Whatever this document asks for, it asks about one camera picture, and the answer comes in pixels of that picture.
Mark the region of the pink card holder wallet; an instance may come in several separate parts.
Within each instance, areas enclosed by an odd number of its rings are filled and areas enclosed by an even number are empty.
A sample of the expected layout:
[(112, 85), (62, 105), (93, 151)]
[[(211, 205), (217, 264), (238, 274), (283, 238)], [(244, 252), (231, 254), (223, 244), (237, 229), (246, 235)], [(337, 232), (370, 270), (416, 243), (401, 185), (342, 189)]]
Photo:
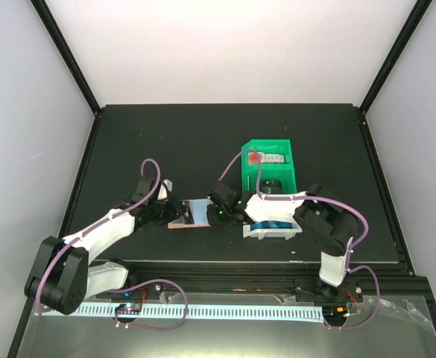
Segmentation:
[(168, 229), (210, 227), (211, 225), (209, 225), (206, 217), (206, 207), (208, 204), (212, 204), (212, 202), (208, 198), (191, 199), (187, 201), (190, 202), (195, 223), (190, 225), (178, 224), (176, 219), (168, 223)]

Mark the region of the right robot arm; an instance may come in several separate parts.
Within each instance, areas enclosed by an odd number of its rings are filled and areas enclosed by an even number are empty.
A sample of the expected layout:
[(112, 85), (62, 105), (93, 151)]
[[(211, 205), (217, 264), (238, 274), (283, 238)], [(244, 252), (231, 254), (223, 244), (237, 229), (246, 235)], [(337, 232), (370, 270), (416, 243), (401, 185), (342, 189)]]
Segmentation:
[(312, 240), (320, 250), (320, 296), (334, 301), (344, 293), (350, 256), (368, 234), (369, 224), (358, 210), (337, 200), (325, 187), (314, 185), (292, 194), (259, 190), (239, 194), (217, 180), (207, 198), (211, 225), (237, 225), (243, 237), (259, 240), (290, 240), (297, 234)]

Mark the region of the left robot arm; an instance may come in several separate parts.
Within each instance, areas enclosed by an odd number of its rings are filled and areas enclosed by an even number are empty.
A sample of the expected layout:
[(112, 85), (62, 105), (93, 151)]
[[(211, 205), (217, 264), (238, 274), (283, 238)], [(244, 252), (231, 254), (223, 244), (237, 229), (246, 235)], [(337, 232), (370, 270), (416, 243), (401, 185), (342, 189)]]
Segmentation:
[(73, 313), (92, 296), (116, 291), (134, 296), (139, 279), (121, 259), (93, 265), (93, 261), (131, 234), (149, 224), (163, 225), (181, 219), (189, 205), (172, 197), (172, 182), (143, 177), (135, 191), (102, 218), (77, 233), (45, 238), (25, 282), (24, 293), (38, 309)]

